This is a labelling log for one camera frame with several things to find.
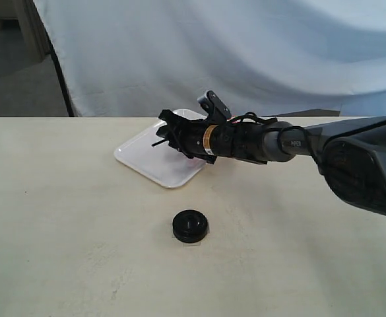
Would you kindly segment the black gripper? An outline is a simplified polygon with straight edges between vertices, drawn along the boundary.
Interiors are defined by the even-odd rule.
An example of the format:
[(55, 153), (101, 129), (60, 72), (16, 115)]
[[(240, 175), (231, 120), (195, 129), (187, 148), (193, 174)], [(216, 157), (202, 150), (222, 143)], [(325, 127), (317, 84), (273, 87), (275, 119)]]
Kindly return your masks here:
[(265, 164), (264, 131), (260, 124), (192, 123), (167, 109), (162, 110), (158, 118), (164, 122), (164, 125), (158, 128), (156, 135), (161, 140), (168, 139), (168, 146), (184, 155), (201, 158), (210, 164), (214, 163), (217, 157)]

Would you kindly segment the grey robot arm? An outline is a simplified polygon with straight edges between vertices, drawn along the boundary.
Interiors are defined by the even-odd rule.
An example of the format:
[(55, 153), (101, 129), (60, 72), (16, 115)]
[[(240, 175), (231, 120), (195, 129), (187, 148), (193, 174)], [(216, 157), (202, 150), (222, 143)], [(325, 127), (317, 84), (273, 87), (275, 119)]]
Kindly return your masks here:
[(309, 156), (343, 202), (386, 216), (386, 116), (302, 127), (252, 112), (234, 118), (188, 120), (160, 113), (160, 141), (212, 164), (226, 157), (253, 164)]

